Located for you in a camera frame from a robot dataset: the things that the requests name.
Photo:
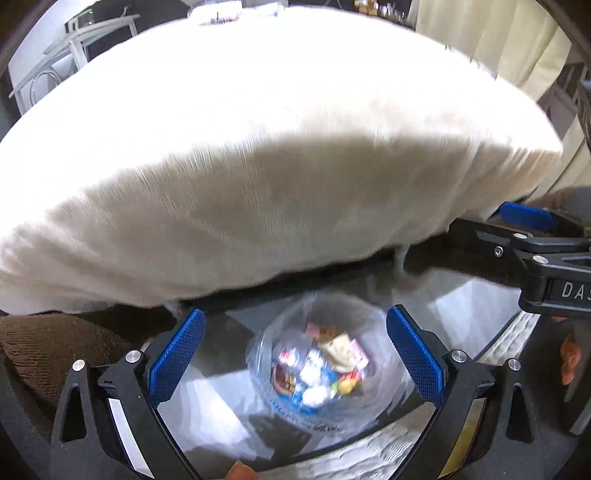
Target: orange object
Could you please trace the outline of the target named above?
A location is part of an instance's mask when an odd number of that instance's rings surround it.
[[[569,385],[574,380],[574,369],[581,361],[581,349],[574,342],[572,334],[566,337],[560,347],[560,357],[564,361],[561,368],[562,384]]]
[[[362,2],[361,0],[355,0],[354,5],[359,10],[360,14],[374,16],[378,15],[378,9],[375,8],[375,6],[377,5],[375,0],[366,0],[365,2]]]
[[[255,471],[242,462],[236,462],[230,468],[224,480],[257,480],[258,476]]]

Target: blue gripper pad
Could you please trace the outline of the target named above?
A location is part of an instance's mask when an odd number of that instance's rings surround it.
[[[510,225],[525,227],[537,232],[549,233],[558,223],[551,212],[540,208],[506,202],[499,209],[501,219]]]
[[[170,400],[205,333],[205,314],[198,309],[187,317],[148,372],[148,398],[153,408]]]
[[[388,310],[386,330],[421,397],[440,407],[445,399],[447,369],[442,368],[425,345],[420,333],[423,331],[399,305]],[[431,332],[423,332],[426,333],[435,337]]]

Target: curtain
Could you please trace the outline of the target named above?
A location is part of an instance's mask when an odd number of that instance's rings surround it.
[[[473,57],[536,101],[570,50],[569,39],[535,0],[419,0],[416,29]]]

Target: white pillow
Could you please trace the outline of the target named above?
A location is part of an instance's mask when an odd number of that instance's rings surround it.
[[[561,150],[522,92],[387,21],[161,25],[0,144],[0,309],[153,306],[364,258],[531,192]]]

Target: metal screw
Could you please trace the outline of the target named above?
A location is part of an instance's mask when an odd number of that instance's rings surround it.
[[[464,363],[466,360],[468,360],[468,356],[466,355],[466,352],[463,352],[462,350],[454,350],[452,352],[452,359],[459,363],[462,364]]]
[[[549,260],[546,257],[542,257],[541,255],[534,255],[531,258],[534,262],[541,263],[542,265],[547,265]]]
[[[509,358],[509,368],[511,368],[515,372],[521,370],[521,364],[519,360],[517,360],[516,358]]]
[[[84,360],[76,360],[73,364],[72,364],[72,370],[74,372],[79,372],[80,370],[82,370],[84,367],[86,366],[86,362]]]
[[[127,360],[130,364],[136,363],[140,358],[142,358],[142,352],[139,350],[132,350],[127,352],[127,355],[125,355],[125,360]]]

